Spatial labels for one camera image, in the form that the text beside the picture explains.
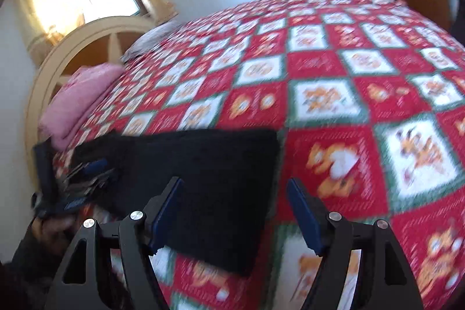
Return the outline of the left hand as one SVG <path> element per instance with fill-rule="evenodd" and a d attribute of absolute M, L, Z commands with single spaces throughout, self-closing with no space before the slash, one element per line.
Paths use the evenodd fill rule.
<path fill-rule="evenodd" d="M 31 225 L 31 233 L 35 240 L 55 255 L 65 252 L 70 244 L 68 233 L 74 234 L 75 230 L 75 216 L 61 216 L 47 220 L 36 217 Z"/>

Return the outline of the dark left forearm sleeve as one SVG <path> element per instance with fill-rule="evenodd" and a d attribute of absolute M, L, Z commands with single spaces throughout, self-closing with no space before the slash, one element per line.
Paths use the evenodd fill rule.
<path fill-rule="evenodd" d="M 38 243 L 31 225 L 10 262 L 1 264 L 1 308 L 43 309 L 64 253 L 55 255 Z"/>

